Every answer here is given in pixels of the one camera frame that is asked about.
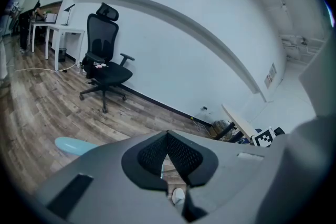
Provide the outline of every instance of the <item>chair base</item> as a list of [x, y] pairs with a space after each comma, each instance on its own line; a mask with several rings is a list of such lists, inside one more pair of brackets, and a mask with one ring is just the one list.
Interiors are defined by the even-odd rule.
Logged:
[[97, 80], [91, 80], [91, 82], [88, 82], [87, 84], [97, 85], [97, 86], [94, 87], [94, 88], [92, 88], [92, 89], [80, 92], [79, 93], [79, 99], [81, 101], [84, 100], [83, 94], [90, 93], [90, 92], [102, 91], [103, 92], [103, 113], [107, 113], [106, 96], [105, 96], [106, 91], [113, 92], [113, 93], [121, 95], [122, 96], [122, 100], [124, 100], [124, 101], [126, 101], [126, 99], [127, 99], [125, 94], [112, 89], [109, 85], [103, 85], [100, 82], [98, 82]]

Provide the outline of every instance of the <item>chair headrest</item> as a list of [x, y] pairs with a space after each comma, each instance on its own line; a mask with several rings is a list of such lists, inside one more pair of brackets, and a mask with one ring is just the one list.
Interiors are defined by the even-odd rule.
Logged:
[[116, 21], [119, 18], [119, 13], [116, 9], [110, 7], [104, 2], [101, 3], [100, 8], [96, 11], [96, 14], [99, 16], [103, 16], [109, 20]]

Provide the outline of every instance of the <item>ceiling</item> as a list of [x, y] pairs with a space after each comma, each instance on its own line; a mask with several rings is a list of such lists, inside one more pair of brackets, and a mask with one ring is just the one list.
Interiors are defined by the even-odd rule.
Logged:
[[288, 60], [306, 65], [331, 31], [323, 0], [259, 0], [278, 29]]

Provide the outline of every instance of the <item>black office chair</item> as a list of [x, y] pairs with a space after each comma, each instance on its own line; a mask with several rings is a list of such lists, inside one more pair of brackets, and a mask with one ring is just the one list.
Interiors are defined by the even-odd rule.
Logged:
[[[126, 96], [112, 89], [110, 86], [118, 86], [131, 78], [133, 73], [123, 67], [125, 62], [133, 57], [121, 54], [124, 58], [120, 65], [110, 62], [113, 57], [114, 41], [119, 27], [113, 21], [118, 20], [119, 13], [112, 7], [102, 3], [96, 14], [88, 17], [88, 52], [82, 62], [87, 78], [92, 79], [87, 84], [97, 85], [92, 89], [79, 93], [80, 100], [84, 100], [83, 94], [89, 92], [103, 92], [103, 112], [107, 113], [105, 92], [110, 91], [122, 95], [123, 100]], [[94, 63], [106, 64], [106, 67], [96, 68]]]

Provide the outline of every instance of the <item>wooden floor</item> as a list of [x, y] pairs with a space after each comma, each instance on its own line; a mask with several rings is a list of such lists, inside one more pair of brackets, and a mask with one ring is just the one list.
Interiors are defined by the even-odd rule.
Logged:
[[[91, 85], [85, 84], [87, 79], [74, 69], [67, 73], [14, 71], [32, 67], [54, 70], [54, 53], [49, 49], [49, 60], [45, 60], [44, 44], [37, 43], [34, 53], [22, 55], [17, 40], [5, 39], [7, 59], [13, 54], [8, 65], [14, 66], [8, 68], [11, 85], [0, 92], [1, 153], [14, 181], [29, 193], [76, 158], [56, 148], [54, 141], [60, 136], [97, 145], [169, 129], [208, 137], [191, 120], [125, 91], [126, 101], [107, 94], [109, 112], [103, 114], [101, 93], [87, 94], [84, 101], [79, 100], [79, 92]], [[73, 64], [67, 60], [59, 69]], [[165, 170], [172, 169], [168, 163]], [[183, 186], [174, 172], [168, 172], [165, 178], [172, 180], [170, 191], [175, 185]]]

